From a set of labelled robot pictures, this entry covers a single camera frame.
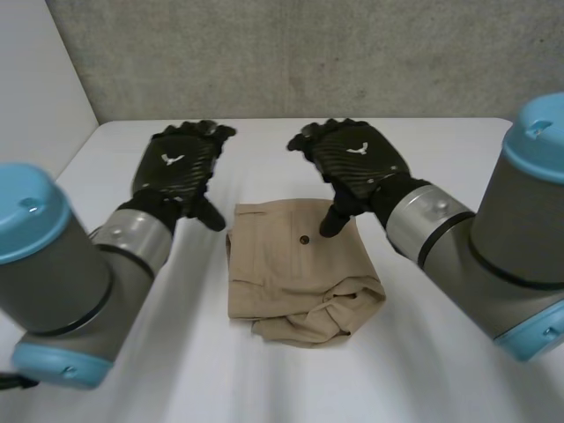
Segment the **white bird logo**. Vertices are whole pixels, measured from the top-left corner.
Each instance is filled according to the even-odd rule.
[[[354,152],[356,154],[362,154],[364,156],[367,153],[367,149],[368,149],[368,143],[362,143],[362,148],[359,148],[358,150],[353,150],[349,148],[346,152]]]
[[[172,165],[173,163],[177,162],[178,160],[183,159],[183,158],[184,158],[184,154],[183,154],[182,156],[175,157],[174,159],[169,159],[166,154],[162,154],[160,157],[163,159],[163,161],[164,161],[165,163],[167,163],[167,166],[170,166],[170,165]]]

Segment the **black band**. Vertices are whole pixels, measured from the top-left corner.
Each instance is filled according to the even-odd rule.
[[[437,227],[423,243],[423,246],[419,251],[419,256],[417,257],[417,265],[421,269],[423,269],[425,261],[427,260],[427,256],[429,255],[429,252],[431,251],[435,243],[439,241],[451,227],[458,225],[463,220],[473,218],[474,216],[476,216],[476,213],[474,213],[473,211],[463,211],[462,213],[458,213],[442,222],[442,224]]]
[[[515,276],[515,275],[513,275],[513,274],[511,274],[507,271],[504,271],[503,269],[500,269],[496,265],[488,262],[479,253],[478,249],[476,248],[476,246],[472,242],[471,238],[468,240],[468,246],[470,248],[470,253],[472,254],[472,257],[474,257],[474,259],[484,269],[486,269],[490,273],[493,273],[493,275],[497,276],[498,278],[509,282],[510,284],[514,284],[514,285],[517,285],[517,286],[520,286],[520,287],[523,287],[523,288],[536,289],[538,291],[559,291],[560,289],[564,289],[564,282],[555,282],[555,283],[537,282],[537,281],[534,281],[534,280],[519,278],[518,276]]]
[[[385,229],[391,213],[399,202],[417,188],[427,185],[431,185],[431,182],[413,179],[407,173],[391,174],[378,182],[374,194],[370,197],[370,209]]]
[[[181,206],[172,198],[151,189],[142,189],[135,193],[127,203],[120,205],[117,210],[139,210],[160,220],[174,235],[176,220],[182,216]]]
[[[149,278],[151,278],[151,280],[155,279],[155,274],[152,271],[151,266],[149,266],[149,264],[145,263],[143,259],[137,257],[135,254],[110,244],[96,244],[96,247],[100,251],[106,251],[108,253],[116,253],[119,254],[120,256],[124,256],[128,258],[137,266],[139,266],[149,276]]]
[[[113,276],[111,276],[111,273],[110,273],[110,280],[109,280],[108,288],[106,289],[106,292],[104,292],[104,295],[102,296],[101,300],[98,302],[98,304],[96,304],[96,307],[94,307],[88,313],[86,313],[85,315],[80,317],[76,322],[68,324],[68,325],[66,325],[62,328],[59,328],[59,329],[49,330],[47,332],[31,332],[30,331],[29,333],[31,333],[32,335],[35,335],[36,337],[58,337],[59,335],[64,335],[65,333],[69,333],[69,332],[72,332],[75,329],[78,329],[83,324],[86,324],[89,321],[91,321],[106,306],[106,304],[108,303],[109,297],[112,296],[113,288],[114,288],[114,278],[113,278]]]

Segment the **robotic hand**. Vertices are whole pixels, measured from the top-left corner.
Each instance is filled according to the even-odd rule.
[[[233,135],[233,128],[213,121],[184,122],[153,135],[133,179],[134,198],[157,191],[176,202],[183,216],[223,230],[225,220],[204,193],[223,144]]]
[[[0,166],[0,308],[26,334],[0,389],[100,385],[170,252],[176,221],[225,221],[205,198],[232,128],[211,121],[152,137],[133,197],[90,239],[59,188],[36,167]]]
[[[335,236],[373,212],[415,262],[495,344],[526,361],[564,341],[564,93],[526,105],[504,138],[479,212],[414,179],[366,122],[306,126],[288,144],[335,190],[320,226]]]
[[[312,123],[288,144],[289,151],[304,153],[335,190],[334,204],[320,233],[337,235],[351,216],[374,212],[386,227],[397,202],[429,182],[411,177],[405,160],[376,128],[366,122],[329,119]]]

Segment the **beige fabric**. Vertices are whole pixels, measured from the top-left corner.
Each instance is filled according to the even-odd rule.
[[[354,219],[334,238],[319,224],[331,201],[238,204],[227,236],[228,314],[266,339],[326,345],[353,334],[385,293]],[[309,243],[300,243],[302,235]]]

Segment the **table surface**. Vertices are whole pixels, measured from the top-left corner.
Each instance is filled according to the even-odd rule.
[[[473,209],[509,127],[499,119],[367,120],[414,175]],[[129,198],[150,135],[179,122],[111,122],[94,132],[58,180],[87,229]],[[239,132],[226,143],[209,197],[228,225],[237,203],[332,197],[314,167],[286,151],[311,120],[222,122]],[[564,347],[515,363],[392,251],[374,216],[357,221],[388,301],[345,344],[303,350],[265,343],[248,324],[230,322],[225,232],[184,219],[103,385],[5,392],[0,421],[562,422]],[[8,368],[20,334],[0,318],[0,368]]]

